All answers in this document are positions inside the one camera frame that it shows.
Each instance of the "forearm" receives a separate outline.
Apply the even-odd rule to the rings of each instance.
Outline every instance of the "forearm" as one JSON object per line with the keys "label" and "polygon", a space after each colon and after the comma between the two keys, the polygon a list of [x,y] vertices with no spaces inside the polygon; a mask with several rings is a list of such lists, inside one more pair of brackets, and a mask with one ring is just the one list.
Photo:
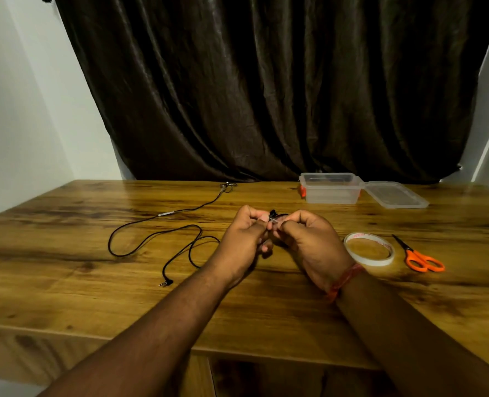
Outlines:
{"label": "forearm", "polygon": [[337,304],[405,396],[489,395],[489,365],[367,273]]}
{"label": "forearm", "polygon": [[226,289],[227,281],[209,265],[200,269],[41,397],[154,395],[193,346]]}

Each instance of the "plastic container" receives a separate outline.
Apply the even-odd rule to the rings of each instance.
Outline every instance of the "plastic container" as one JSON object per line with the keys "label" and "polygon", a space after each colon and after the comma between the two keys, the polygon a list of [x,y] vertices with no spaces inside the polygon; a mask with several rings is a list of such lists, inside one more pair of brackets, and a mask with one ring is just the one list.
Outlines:
{"label": "plastic container", "polygon": [[354,204],[364,187],[353,173],[301,173],[300,184],[308,203]]}
{"label": "plastic container", "polygon": [[370,181],[366,183],[365,190],[387,209],[423,209],[429,205],[428,200],[391,181]]}

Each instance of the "black earphone cable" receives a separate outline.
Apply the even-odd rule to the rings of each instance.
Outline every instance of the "black earphone cable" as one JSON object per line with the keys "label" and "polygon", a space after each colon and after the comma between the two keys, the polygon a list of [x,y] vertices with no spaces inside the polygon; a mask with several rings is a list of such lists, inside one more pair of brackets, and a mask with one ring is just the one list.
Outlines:
{"label": "black earphone cable", "polygon": [[194,240],[192,240],[191,242],[188,243],[188,245],[184,246],[182,249],[180,249],[180,251],[178,251],[178,253],[176,255],[174,255],[171,259],[169,259],[165,265],[163,265],[163,268],[162,268],[162,276],[164,278],[164,282],[160,284],[160,286],[168,286],[168,285],[171,285],[173,284],[173,280],[171,280],[170,278],[168,278],[166,275],[165,275],[165,269],[167,268],[167,266],[173,261],[175,260],[182,252],[184,252],[188,247],[189,247],[189,253],[188,253],[188,258],[189,258],[189,263],[191,263],[194,267],[196,267],[197,269],[199,269],[201,266],[198,266],[197,264],[195,264],[193,262],[193,260],[191,259],[191,249],[193,249],[193,247],[195,246],[195,243],[201,239],[206,239],[206,238],[211,238],[211,239],[214,239],[215,241],[217,241],[217,243],[221,243],[221,240],[219,240],[217,237],[214,237],[213,235],[202,235],[202,227],[198,226],[197,224],[188,224],[186,226],[182,226],[182,227],[178,227],[176,229],[171,229],[171,230],[161,230],[161,231],[155,231],[154,233],[151,233],[149,235],[147,235],[147,237],[144,238],[144,240],[142,240],[142,242],[140,242],[138,244],[138,246],[136,246],[132,251],[130,252],[127,252],[127,253],[123,253],[123,254],[119,254],[119,253],[115,253],[112,251],[112,239],[114,238],[114,236],[116,235],[116,233],[121,230],[122,228],[124,227],[127,227],[127,226],[132,226],[133,224],[138,224],[138,223],[143,223],[144,221],[149,221],[149,220],[153,220],[153,219],[156,219],[158,217],[162,217],[162,216],[168,216],[168,215],[171,215],[171,214],[176,214],[176,213],[183,213],[183,212],[192,212],[192,211],[195,211],[195,210],[198,210],[204,206],[207,206],[207,205],[211,205],[212,203],[216,202],[223,193],[230,193],[231,191],[233,191],[233,187],[236,186],[237,184],[234,184],[234,183],[224,183],[224,184],[221,184],[221,190],[219,191],[218,195],[215,197],[214,200],[211,200],[210,202],[206,202],[206,203],[203,203],[201,204],[200,206],[198,207],[193,207],[193,208],[185,208],[185,209],[179,209],[179,210],[174,210],[172,212],[166,212],[166,213],[160,213],[160,214],[156,214],[155,216],[151,216],[147,219],[142,219],[142,220],[136,220],[136,221],[131,221],[129,223],[125,223],[125,224],[122,224],[121,226],[117,227],[111,234],[110,234],[110,237],[108,238],[108,252],[117,257],[117,258],[124,258],[126,256],[130,256],[132,255],[133,253],[137,252],[149,239],[151,239],[152,237],[155,237],[156,235],[160,235],[160,234],[166,234],[166,233],[169,233],[169,232],[174,232],[174,231],[179,231],[179,230],[183,230],[183,229],[186,229],[186,228],[190,228],[190,227],[195,227],[195,228],[198,228],[198,234],[197,236],[195,237]]}

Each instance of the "orange scissors handle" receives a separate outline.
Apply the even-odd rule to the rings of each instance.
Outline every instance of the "orange scissors handle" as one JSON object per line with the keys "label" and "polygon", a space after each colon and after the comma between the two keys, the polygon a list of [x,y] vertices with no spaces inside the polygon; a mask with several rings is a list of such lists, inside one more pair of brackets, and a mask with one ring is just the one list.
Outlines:
{"label": "orange scissors handle", "polygon": [[439,260],[423,255],[417,251],[407,250],[406,264],[416,272],[444,272],[445,266]]}

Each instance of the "dark brown curtain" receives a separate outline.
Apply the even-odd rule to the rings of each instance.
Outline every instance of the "dark brown curtain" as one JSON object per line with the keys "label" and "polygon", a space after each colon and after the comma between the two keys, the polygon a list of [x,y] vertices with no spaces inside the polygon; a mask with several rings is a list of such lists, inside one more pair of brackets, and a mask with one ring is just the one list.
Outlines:
{"label": "dark brown curtain", "polygon": [[56,2],[138,179],[438,181],[489,43],[489,0]]}

